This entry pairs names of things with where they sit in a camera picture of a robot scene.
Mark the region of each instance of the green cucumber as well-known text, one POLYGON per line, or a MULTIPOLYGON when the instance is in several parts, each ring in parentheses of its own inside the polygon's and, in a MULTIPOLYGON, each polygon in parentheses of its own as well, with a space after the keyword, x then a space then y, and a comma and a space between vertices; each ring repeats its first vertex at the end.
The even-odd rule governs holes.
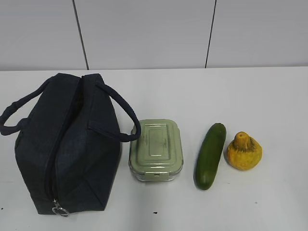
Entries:
POLYGON ((209 129, 202 142, 194 173, 195 184, 199 189, 208 190, 214 182, 226 133, 225 126, 216 123, 209 129))

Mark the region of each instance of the table surface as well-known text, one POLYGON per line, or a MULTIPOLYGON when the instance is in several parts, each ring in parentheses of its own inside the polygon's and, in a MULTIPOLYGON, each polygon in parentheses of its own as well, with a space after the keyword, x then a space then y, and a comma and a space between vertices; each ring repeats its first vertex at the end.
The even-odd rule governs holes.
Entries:
MULTIPOLYGON (((129 172, 125 143, 105 211, 38 215, 15 162, 17 134, 1 136, 0 230, 308 230, 308 67, 0 72, 0 111, 58 72, 100 73, 138 119, 174 120, 183 169, 170 182, 138 182, 129 172), (238 171, 222 157, 214 184, 201 191, 193 182, 194 164, 216 122, 227 128, 224 151, 246 131, 263 147, 263 158, 254 169, 238 171)), ((7 125, 26 117, 36 101, 7 125)), ((118 105, 115 111, 121 131, 130 132, 129 117, 118 105)))

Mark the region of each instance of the bag strap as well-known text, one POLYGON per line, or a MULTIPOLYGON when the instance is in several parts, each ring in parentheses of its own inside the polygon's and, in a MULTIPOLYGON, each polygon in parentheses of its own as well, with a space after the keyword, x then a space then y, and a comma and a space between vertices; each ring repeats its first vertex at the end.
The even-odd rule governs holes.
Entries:
POLYGON ((20 131, 24 128, 28 123, 28 118, 21 119, 18 124, 14 127, 7 127, 5 126, 5 122, 13 115, 19 108, 24 106, 27 102, 32 100, 33 98, 39 96, 49 84, 51 78, 47 79, 36 91, 32 92, 31 94, 21 98, 20 100, 13 102, 11 106, 8 106, 3 114, 0 116, 0 133, 3 136, 11 135, 15 132, 20 131))
POLYGON ((108 136, 110 138, 119 140, 121 142, 130 142, 138 139, 141 135, 141 126, 140 122, 136 117, 136 114, 134 110, 130 107, 130 105, 120 96, 114 89, 107 86, 104 83, 96 82, 95 85, 105 91, 111 98, 113 98, 123 109, 124 111, 129 115, 129 117, 133 120, 135 127, 136 127, 136 133, 135 134, 125 134, 121 132, 112 132, 109 131, 107 126, 104 126, 104 124, 91 121, 89 123, 89 128, 97 133, 100 133, 102 135, 108 136))

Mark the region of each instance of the green lid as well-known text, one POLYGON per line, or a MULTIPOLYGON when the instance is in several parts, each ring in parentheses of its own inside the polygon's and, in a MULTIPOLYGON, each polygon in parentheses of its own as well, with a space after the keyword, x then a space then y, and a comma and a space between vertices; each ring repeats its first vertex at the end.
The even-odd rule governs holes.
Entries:
POLYGON ((183 166, 180 130, 168 119, 141 120, 141 136, 131 142, 129 165, 140 180, 172 180, 183 166))

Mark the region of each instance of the food container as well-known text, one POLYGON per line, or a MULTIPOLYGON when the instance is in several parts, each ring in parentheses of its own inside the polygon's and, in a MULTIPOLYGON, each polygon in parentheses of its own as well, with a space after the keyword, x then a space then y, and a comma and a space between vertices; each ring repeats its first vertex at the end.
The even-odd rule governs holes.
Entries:
POLYGON ((140 125, 140 138, 130 143, 130 171, 141 181, 173 180, 184 163, 177 124, 168 119, 147 119, 140 125))

